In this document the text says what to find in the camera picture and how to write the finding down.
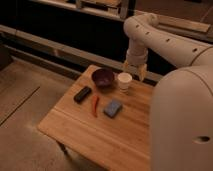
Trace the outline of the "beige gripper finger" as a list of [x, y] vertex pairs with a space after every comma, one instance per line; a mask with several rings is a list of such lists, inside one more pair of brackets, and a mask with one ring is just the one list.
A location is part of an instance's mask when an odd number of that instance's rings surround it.
[[143, 82], [143, 80], [146, 77], [146, 73], [147, 73], [147, 64], [144, 64], [143, 66], [141, 65], [139, 68], [140, 71], [140, 81]]
[[130, 67], [130, 65], [129, 65], [128, 61], [124, 61], [123, 65], [122, 65], [122, 71], [129, 72], [129, 67]]

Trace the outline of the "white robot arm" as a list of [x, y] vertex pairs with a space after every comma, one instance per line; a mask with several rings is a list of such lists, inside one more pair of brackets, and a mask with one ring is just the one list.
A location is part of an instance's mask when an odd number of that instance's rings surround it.
[[144, 65], [153, 50], [176, 67], [157, 83], [152, 96], [151, 171], [213, 171], [213, 45], [157, 25], [152, 13], [124, 22], [129, 64]]

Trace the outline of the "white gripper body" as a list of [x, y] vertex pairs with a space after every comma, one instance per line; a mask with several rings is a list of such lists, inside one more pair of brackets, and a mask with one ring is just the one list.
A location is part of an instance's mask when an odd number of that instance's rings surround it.
[[132, 66], [140, 66], [146, 63], [148, 58], [148, 49], [144, 44], [130, 41], [126, 53], [126, 60]]

